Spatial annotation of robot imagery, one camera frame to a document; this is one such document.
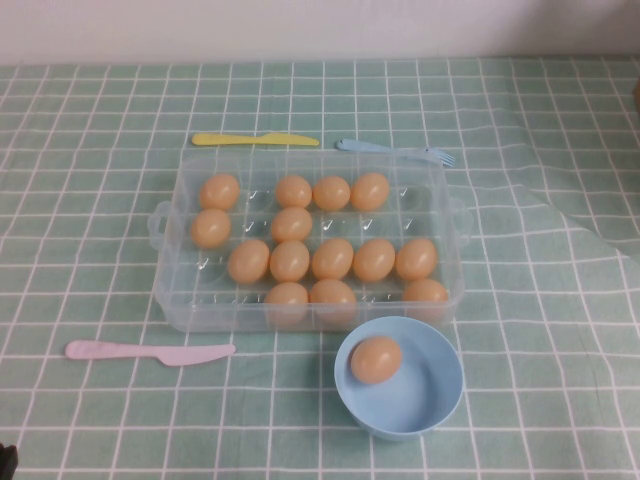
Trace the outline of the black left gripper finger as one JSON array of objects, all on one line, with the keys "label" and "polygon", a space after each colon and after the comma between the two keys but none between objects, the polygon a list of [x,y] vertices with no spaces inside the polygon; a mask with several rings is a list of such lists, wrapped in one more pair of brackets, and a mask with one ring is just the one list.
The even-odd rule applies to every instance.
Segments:
[{"label": "black left gripper finger", "polygon": [[0,444],[0,480],[12,480],[17,466],[17,448],[14,445]]}]

